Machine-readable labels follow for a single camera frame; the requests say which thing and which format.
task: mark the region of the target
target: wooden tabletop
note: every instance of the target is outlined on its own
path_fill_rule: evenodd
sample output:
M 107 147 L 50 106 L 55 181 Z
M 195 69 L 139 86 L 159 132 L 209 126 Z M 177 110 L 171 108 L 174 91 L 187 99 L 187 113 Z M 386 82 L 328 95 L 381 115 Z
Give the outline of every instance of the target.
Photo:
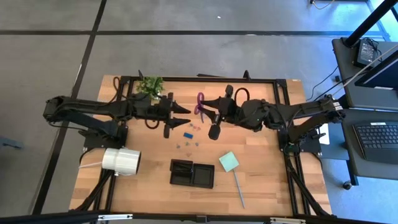
M 108 101 L 115 94 L 112 79 L 113 76 L 104 76 L 99 91 L 99 101 Z M 300 80 L 287 80 L 287 85 L 291 104 L 305 101 Z M 266 99 L 275 103 L 271 84 L 234 83 L 233 86 L 235 90 L 240 87 L 247 88 L 251 99 Z M 193 111 L 198 92 L 203 92 L 206 100 L 213 100 L 224 95 L 225 87 L 226 83 L 165 82 L 165 91 L 162 94 L 173 92 L 179 105 Z M 241 105 L 244 100 L 246 95 L 244 92 L 239 92 L 237 104 Z M 223 123 L 220 137 L 214 141 L 208 137 L 211 125 L 208 118 L 202 123 L 199 115 L 193 113 L 174 116 L 191 119 L 191 123 L 195 127 L 200 127 L 200 130 L 184 124 L 171 131 L 169 139 L 164 139 L 162 123 L 159 128 L 151 130 L 145 127 L 143 120 L 128 121 L 126 147 L 141 151 L 142 159 L 136 176 L 116 178 L 112 212 L 280 216 L 292 214 L 285 164 L 283 154 L 279 151 L 276 131 L 264 128 L 254 133 Z M 295 124 L 302 121 L 302 119 L 296 120 Z M 193 134 L 193 139 L 183 137 L 184 132 Z M 218 160 L 229 151 L 234 152 L 239 161 L 236 174 L 246 209 L 243 209 L 239 199 L 233 173 L 226 173 Z M 100 162 L 103 154 L 104 149 L 95 149 L 84 156 L 81 164 Z M 213 189 L 170 184 L 171 159 L 213 164 L 215 166 Z M 306 186 L 323 209 L 331 212 L 319 161 L 307 153 L 301 154 L 301 160 Z M 80 169 L 70 208 L 79 206 L 93 190 L 98 182 L 100 170 L 101 167 Z M 101 208 L 104 208 L 106 193 L 107 186 L 103 192 Z M 299 210 L 302 211 L 300 191 L 297 186 L 296 195 Z

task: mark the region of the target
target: white cylinder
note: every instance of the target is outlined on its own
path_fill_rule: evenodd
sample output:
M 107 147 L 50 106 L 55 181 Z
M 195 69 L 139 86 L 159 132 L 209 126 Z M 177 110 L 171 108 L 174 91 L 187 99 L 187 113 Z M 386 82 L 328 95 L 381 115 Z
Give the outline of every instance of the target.
M 136 175 L 141 159 L 141 152 L 130 149 L 105 150 L 102 168 L 111 169 L 121 175 Z

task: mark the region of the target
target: potted plant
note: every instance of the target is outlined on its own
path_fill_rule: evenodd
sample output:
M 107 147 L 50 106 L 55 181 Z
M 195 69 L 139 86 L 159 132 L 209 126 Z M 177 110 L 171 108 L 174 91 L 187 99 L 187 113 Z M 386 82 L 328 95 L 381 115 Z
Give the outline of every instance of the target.
M 158 95 L 164 90 L 162 77 L 144 77 L 137 86 L 137 91 L 148 94 L 152 99 L 159 99 Z

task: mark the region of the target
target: computer monitor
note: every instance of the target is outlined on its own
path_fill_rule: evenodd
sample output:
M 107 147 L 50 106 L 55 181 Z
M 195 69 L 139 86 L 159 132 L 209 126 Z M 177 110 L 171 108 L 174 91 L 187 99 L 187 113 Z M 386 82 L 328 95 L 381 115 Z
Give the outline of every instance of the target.
M 363 75 L 355 82 L 355 85 L 398 90 L 398 50 Z

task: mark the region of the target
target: black keyboard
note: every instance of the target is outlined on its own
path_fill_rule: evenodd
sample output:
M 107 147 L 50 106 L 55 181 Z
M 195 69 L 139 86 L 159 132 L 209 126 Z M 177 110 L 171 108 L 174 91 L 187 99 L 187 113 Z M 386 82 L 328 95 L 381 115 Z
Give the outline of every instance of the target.
M 398 122 L 354 124 L 366 160 L 398 164 Z

